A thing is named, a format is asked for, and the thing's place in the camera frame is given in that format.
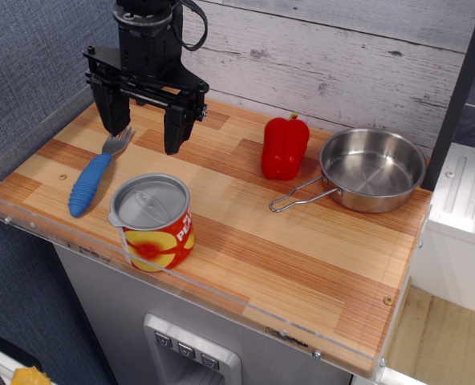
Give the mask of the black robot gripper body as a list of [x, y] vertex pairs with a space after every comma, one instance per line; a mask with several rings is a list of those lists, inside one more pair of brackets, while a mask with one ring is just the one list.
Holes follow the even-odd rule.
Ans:
[[87, 77], [98, 75], [110, 83], [118, 83], [128, 99], [138, 99], [158, 107], [167, 107], [181, 95], [195, 96], [197, 120], [207, 115], [205, 93], [209, 85], [187, 70], [181, 62], [183, 49], [195, 51], [205, 42], [189, 46], [182, 39], [183, 14], [163, 11], [141, 15], [132, 11], [115, 11], [120, 45], [87, 46], [83, 55], [88, 60]]

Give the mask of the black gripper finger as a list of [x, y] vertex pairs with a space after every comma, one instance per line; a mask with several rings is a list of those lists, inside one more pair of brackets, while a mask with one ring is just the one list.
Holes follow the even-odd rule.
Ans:
[[104, 128], [111, 136], [119, 135], [130, 123], [128, 97], [121, 94], [118, 83], [98, 75], [91, 77], [91, 89]]
[[181, 95], [167, 107], [164, 114], [164, 151], [167, 155], [180, 151], [181, 145], [189, 139], [197, 117], [195, 96]]

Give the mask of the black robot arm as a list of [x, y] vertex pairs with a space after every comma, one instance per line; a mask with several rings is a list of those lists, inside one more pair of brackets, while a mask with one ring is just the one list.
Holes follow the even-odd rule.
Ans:
[[183, 37], [183, 10], [205, 21], [193, 1], [117, 1], [112, 13], [118, 24], [119, 46], [88, 46], [87, 81], [104, 128], [117, 136], [130, 124], [130, 102], [164, 110], [164, 150], [173, 155], [189, 139], [193, 125], [207, 114], [209, 85], [181, 62], [183, 50], [203, 46]]

